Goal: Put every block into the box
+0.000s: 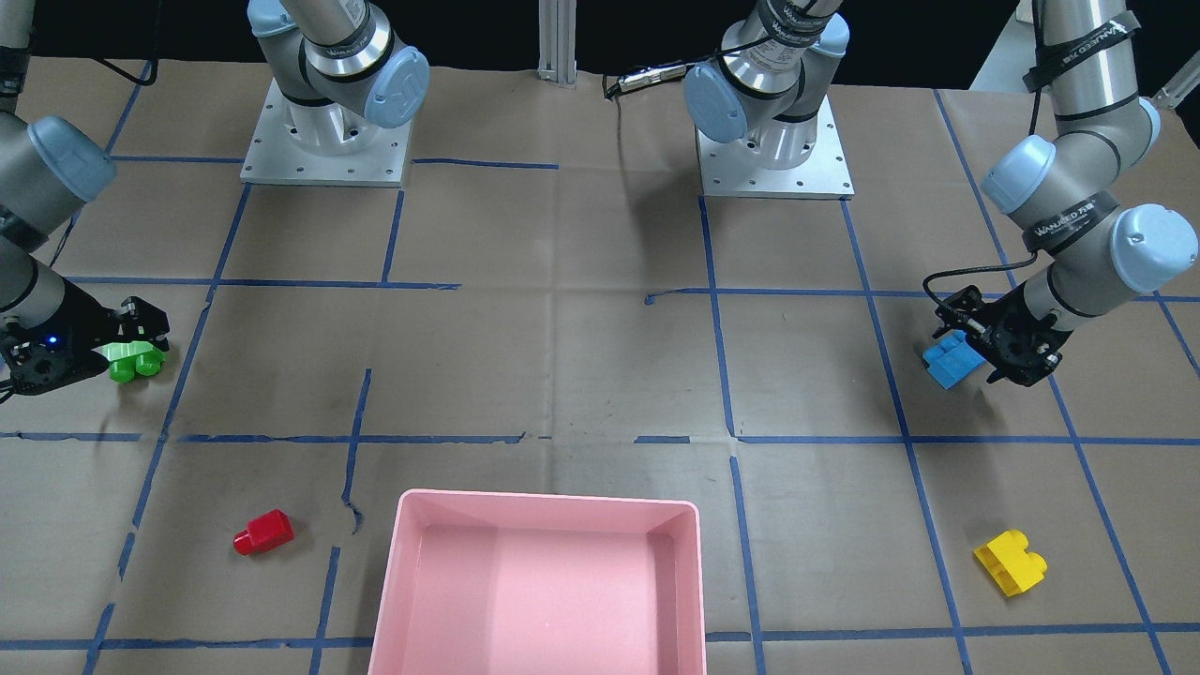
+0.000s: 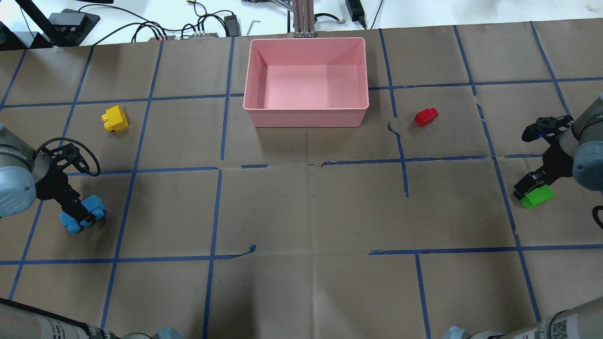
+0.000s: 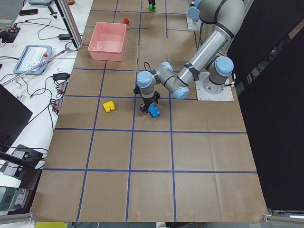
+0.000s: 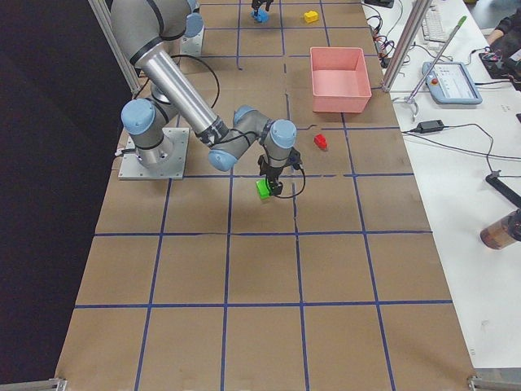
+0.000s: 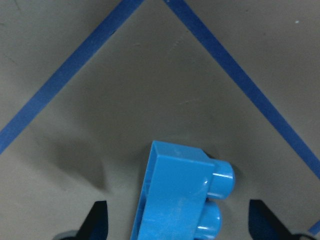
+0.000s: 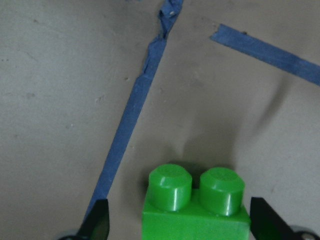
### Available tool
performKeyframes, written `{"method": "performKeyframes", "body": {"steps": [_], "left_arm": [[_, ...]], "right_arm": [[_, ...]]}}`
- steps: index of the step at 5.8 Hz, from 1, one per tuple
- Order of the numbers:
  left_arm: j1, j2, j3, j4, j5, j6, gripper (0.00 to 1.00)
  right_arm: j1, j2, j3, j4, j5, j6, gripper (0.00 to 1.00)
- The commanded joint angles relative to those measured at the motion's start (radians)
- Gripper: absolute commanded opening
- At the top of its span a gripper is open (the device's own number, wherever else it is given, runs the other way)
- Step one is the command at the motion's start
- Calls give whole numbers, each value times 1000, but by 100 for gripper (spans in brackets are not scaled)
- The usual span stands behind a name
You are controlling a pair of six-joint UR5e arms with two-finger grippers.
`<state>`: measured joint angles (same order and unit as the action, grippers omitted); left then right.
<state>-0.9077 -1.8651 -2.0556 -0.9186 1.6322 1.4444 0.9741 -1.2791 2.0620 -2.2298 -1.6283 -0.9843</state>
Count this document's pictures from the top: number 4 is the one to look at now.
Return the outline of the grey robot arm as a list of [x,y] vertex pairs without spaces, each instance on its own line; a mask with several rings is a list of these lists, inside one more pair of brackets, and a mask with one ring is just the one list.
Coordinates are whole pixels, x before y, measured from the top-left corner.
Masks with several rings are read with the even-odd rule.
[[[251,17],[257,23],[269,20],[269,8],[272,0],[252,1]],[[200,57],[204,40],[204,19],[200,14],[198,1],[189,1],[191,13],[186,17],[186,31],[180,39],[179,54]]]
[[122,109],[121,120],[134,142],[134,155],[146,168],[155,168],[173,156],[175,145],[163,128],[174,116],[183,117],[209,149],[210,164],[229,171],[253,143],[264,152],[258,159],[262,199],[281,197],[283,170],[300,169],[295,148],[296,126],[271,119],[247,105],[234,112],[232,127],[212,110],[175,64],[170,42],[195,37],[204,29],[196,1],[90,2],[119,64],[141,70],[151,81],[151,93],[133,97]]

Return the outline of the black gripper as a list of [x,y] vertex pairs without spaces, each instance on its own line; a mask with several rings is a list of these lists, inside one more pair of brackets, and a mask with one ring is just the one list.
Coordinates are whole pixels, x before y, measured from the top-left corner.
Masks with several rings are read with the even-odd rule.
[[260,155],[257,161],[260,169],[260,176],[265,176],[269,182],[270,194],[272,196],[280,196],[282,194],[283,184],[278,181],[282,171],[286,167],[293,169],[301,169],[300,152],[296,149],[291,149],[288,157],[282,160],[275,160],[268,154]]
[[252,0],[252,7],[261,7],[265,5],[266,7],[270,7],[273,0]]

